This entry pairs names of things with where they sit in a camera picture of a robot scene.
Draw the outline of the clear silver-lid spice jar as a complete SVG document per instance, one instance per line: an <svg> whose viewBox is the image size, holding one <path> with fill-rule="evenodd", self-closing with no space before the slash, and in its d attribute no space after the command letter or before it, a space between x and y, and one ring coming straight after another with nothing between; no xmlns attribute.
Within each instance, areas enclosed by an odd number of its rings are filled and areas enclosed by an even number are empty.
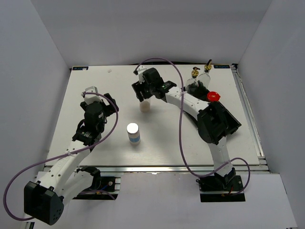
<svg viewBox="0 0 305 229"><path fill-rule="evenodd" d="M142 113L147 113L151 109L151 100L145 99L139 103L139 109Z"/></svg>

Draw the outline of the red-lid dark sauce jar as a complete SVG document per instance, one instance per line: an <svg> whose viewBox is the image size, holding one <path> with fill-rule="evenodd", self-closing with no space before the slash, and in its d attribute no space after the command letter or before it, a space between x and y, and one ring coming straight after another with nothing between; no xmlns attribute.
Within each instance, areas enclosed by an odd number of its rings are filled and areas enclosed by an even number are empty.
<svg viewBox="0 0 305 229"><path fill-rule="evenodd" d="M208 92L207 96L206 96L206 99L209 102L218 102L220 100L220 98L221 98L221 96L217 92L214 92L214 91Z"/></svg>

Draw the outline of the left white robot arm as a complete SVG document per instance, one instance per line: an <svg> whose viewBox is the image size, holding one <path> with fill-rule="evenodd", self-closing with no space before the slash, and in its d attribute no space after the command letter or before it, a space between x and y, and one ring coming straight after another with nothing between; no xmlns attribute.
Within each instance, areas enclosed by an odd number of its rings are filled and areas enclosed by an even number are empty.
<svg viewBox="0 0 305 229"><path fill-rule="evenodd" d="M79 169L79 164L104 138L107 117L118 114L119 108L110 94L99 94L95 87L82 93L84 118L65 154L36 182L24 188L24 212L48 225L55 224L64 207L85 189L100 187L100 171L94 167Z"/></svg>

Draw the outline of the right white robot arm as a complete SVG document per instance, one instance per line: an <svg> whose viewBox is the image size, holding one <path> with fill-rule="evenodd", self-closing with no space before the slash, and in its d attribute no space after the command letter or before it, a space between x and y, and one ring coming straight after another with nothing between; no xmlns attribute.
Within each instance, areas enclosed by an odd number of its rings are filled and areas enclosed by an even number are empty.
<svg viewBox="0 0 305 229"><path fill-rule="evenodd" d="M201 76L179 88L171 81L165 82L155 68L140 65L133 73L139 77L132 88L140 102L154 96L195 120L200 138L210 148L215 184L220 190L227 190L236 174L228 154L227 136L236 132L241 123L219 102L219 94L207 90Z"/></svg>

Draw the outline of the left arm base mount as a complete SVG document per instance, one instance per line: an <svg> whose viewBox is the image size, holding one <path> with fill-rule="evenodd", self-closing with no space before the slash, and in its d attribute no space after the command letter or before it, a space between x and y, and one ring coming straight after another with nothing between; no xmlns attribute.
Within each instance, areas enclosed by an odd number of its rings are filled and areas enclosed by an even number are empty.
<svg viewBox="0 0 305 229"><path fill-rule="evenodd" d="M96 167L85 166L76 169L76 174L85 172L93 177L90 187L84 189L75 200L116 200L120 191L121 177L102 175Z"/></svg>

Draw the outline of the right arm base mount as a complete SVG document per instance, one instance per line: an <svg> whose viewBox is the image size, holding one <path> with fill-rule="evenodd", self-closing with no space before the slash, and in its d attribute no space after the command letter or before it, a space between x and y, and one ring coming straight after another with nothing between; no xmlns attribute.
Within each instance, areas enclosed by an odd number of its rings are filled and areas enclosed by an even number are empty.
<svg viewBox="0 0 305 229"><path fill-rule="evenodd" d="M241 176L235 176L225 186L214 176L199 178L196 183L202 203L245 202Z"/></svg>

